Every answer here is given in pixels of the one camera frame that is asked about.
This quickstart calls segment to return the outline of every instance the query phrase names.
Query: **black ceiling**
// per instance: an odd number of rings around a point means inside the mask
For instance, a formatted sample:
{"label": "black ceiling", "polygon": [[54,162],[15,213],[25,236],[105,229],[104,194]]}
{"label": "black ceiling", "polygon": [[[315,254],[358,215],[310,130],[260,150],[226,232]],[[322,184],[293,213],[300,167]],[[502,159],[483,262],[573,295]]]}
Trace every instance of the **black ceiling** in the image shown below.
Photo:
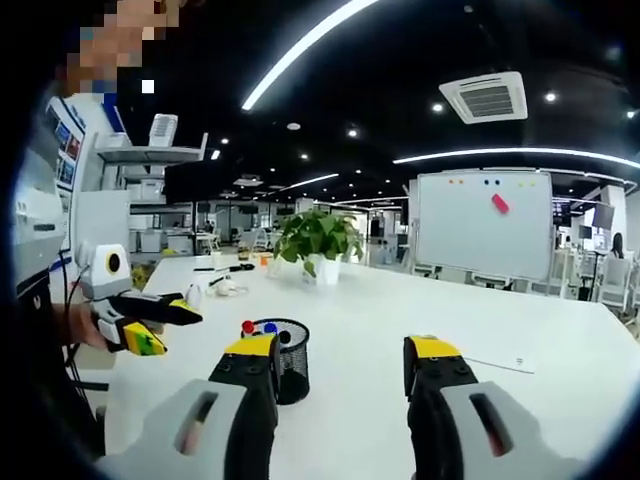
{"label": "black ceiling", "polygon": [[[198,147],[209,132],[207,157],[219,149],[216,161],[233,165],[225,170],[232,172],[228,178],[217,179],[219,190],[236,189],[232,183],[242,173],[259,175],[270,185],[340,173],[282,192],[282,199],[303,192],[336,201],[354,193],[360,198],[378,192],[402,195],[402,185],[418,173],[490,166],[541,166],[640,180],[640,170],[566,156],[392,163],[407,156],[511,146],[632,158],[640,150],[640,115],[629,120],[626,112],[640,107],[640,38],[627,23],[632,2],[625,0],[593,5],[380,0],[308,49],[250,112],[243,111],[244,100],[271,66],[347,1],[187,5],[179,29],[169,29],[164,41],[145,42],[143,67],[119,73],[118,107],[132,141],[147,143],[156,113],[179,116],[174,145]],[[523,75],[527,120],[466,125],[438,90],[446,81],[507,70]],[[154,80],[154,94],[141,93],[142,79]],[[550,90],[559,96],[554,104],[544,101]],[[434,102],[444,103],[444,112],[434,114]],[[290,131],[289,122],[302,128]],[[346,135],[350,128],[357,129],[357,138]],[[220,144],[222,138],[230,143]],[[301,159],[302,153],[309,158]],[[583,190],[556,186],[556,193],[565,195],[569,189],[573,195]]]}

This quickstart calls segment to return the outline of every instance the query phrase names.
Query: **office desk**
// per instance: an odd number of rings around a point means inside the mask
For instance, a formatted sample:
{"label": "office desk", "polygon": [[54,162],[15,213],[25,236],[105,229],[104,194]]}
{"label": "office desk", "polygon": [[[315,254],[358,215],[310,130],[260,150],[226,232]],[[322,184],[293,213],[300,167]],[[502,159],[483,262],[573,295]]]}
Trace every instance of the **office desk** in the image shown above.
{"label": "office desk", "polygon": [[[146,291],[184,291],[210,259],[169,258]],[[208,378],[247,319],[293,318],[311,330],[311,392],[280,407],[275,479],[408,479],[413,450],[403,395],[403,338],[434,334],[473,357],[533,360],[535,374],[470,363],[540,421],[560,455],[589,459],[632,404],[640,348],[602,305],[483,289],[342,264],[337,288],[316,290],[284,264],[234,274],[244,297],[207,298],[204,321],[168,326],[161,357],[119,353],[106,416],[107,451],[122,451],[153,407],[193,378]]]}

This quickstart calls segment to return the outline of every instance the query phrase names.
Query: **white flower pot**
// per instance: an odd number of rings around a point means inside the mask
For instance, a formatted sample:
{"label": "white flower pot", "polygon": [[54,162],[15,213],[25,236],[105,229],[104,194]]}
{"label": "white flower pot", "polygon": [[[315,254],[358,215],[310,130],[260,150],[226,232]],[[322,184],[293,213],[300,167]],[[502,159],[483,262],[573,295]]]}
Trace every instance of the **white flower pot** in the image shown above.
{"label": "white flower pot", "polygon": [[335,260],[328,260],[324,255],[316,253],[309,255],[309,261],[314,265],[316,278],[309,275],[303,267],[302,274],[305,282],[313,285],[336,285],[340,276],[340,257],[341,255],[338,255]]}

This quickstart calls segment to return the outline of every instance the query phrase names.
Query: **potted plant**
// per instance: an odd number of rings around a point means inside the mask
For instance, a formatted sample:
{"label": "potted plant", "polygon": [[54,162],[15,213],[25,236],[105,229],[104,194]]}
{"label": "potted plant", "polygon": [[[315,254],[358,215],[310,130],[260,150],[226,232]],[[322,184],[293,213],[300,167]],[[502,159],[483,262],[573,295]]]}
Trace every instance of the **potted plant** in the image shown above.
{"label": "potted plant", "polygon": [[362,259],[358,231],[351,224],[355,217],[332,215],[313,209],[287,219],[282,236],[274,248],[274,257],[287,262],[302,260],[305,275],[316,284],[335,285],[340,257],[355,251]]}

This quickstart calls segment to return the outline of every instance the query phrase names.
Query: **green leaves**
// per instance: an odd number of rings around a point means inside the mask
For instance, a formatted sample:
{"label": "green leaves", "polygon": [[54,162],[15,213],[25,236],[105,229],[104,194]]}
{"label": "green leaves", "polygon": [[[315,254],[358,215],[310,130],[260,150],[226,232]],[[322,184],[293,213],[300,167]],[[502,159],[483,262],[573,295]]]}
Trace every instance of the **green leaves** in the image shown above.
{"label": "green leaves", "polygon": [[309,275],[311,275],[313,278],[316,278],[316,269],[313,265],[313,262],[311,262],[310,260],[306,260],[304,262],[304,269]]}
{"label": "green leaves", "polygon": [[354,247],[356,254],[362,257],[361,236],[351,220],[355,218],[350,215],[331,215],[318,209],[292,216],[284,225],[282,237],[274,248],[274,256],[282,256],[291,263],[298,258],[305,260],[304,268],[313,277],[315,270],[308,261],[311,254],[321,254],[329,260],[335,260],[338,255]]}

